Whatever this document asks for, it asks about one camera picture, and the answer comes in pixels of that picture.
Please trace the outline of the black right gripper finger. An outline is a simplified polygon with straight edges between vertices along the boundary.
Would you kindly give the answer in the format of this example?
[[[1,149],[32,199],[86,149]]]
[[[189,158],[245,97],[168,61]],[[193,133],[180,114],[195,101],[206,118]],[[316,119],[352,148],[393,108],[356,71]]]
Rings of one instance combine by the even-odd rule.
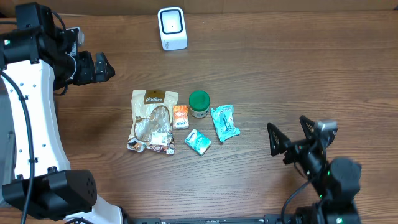
[[[301,115],[299,118],[300,124],[307,139],[313,139],[315,133],[315,122],[308,119],[306,116]]]
[[[271,156],[283,154],[292,148],[291,140],[273,123],[267,124]]]

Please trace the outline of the teal tissue pack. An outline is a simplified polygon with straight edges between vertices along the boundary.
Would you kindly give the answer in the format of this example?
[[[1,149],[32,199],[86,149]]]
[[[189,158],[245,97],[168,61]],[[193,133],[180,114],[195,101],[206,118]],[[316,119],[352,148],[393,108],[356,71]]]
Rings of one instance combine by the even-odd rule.
[[[211,109],[211,117],[220,142],[225,142],[241,133],[240,129],[234,125],[233,113],[233,105],[221,105],[216,109]]]

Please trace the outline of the brown clear snack bag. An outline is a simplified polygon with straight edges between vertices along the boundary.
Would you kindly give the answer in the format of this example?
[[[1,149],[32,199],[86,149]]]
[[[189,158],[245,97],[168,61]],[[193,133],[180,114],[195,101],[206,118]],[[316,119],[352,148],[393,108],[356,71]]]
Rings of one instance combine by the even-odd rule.
[[[177,92],[134,90],[131,98],[132,128],[127,149],[174,154],[173,108],[177,102]]]

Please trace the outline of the small teal gum pack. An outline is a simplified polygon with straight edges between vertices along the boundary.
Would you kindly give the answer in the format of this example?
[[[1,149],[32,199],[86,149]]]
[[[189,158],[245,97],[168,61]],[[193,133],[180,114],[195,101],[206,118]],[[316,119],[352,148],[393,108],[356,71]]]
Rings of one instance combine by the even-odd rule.
[[[211,146],[211,140],[196,129],[192,129],[185,138],[185,143],[201,156],[204,155]]]

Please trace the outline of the orange white small box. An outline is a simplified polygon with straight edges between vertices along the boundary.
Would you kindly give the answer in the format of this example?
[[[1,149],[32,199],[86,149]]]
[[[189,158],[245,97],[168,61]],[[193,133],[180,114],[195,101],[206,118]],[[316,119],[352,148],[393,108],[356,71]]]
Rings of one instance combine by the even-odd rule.
[[[187,105],[175,105],[173,107],[173,117],[174,129],[187,129],[189,127]]]

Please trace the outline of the green lid jar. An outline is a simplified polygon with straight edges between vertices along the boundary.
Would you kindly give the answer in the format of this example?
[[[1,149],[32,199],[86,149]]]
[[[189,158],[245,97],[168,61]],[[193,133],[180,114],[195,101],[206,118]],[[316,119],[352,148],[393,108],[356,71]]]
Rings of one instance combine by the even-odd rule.
[[[210,108],[210,96],[204,90],[195,90],[188,99],[190,113],[195,118],[204,118]]]

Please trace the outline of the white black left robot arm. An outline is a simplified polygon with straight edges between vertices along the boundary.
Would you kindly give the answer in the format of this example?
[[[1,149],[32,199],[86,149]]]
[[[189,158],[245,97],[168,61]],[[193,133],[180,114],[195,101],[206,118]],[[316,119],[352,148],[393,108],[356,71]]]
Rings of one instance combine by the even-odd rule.
[[[115,71],[104,53],[79,51],[82,31],[56,26],[59,18],[47,6],[21,4],[16,29],[1,36],[1,78],[16,140],[14,178],[2,186],[2,196],[22,212],[22,221],[127,223],[121,207],[98,195],[90,171],[70,167],[60,140],[55,91],[105,82]]]

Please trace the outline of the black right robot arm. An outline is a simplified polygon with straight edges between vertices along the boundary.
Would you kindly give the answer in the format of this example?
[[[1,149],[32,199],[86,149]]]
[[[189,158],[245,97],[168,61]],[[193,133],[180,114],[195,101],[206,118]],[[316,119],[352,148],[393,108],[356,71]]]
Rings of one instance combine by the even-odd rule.
[[[312,121],[299,118],[305,139],[291,141],[274,124],[267,124],[272,156],[284,155],[285,165],[299,165],[300,175],[306,183],[285,201],[276,223],[361,223],[354,202],[360,191],[361,164],[347,157],[326,158],[326,149],[332,144],[338,130],[333,120]],[[295,213],[286,214],[288,204],[304,188],[312,185],[319,201],[311,206],[299,207]]]

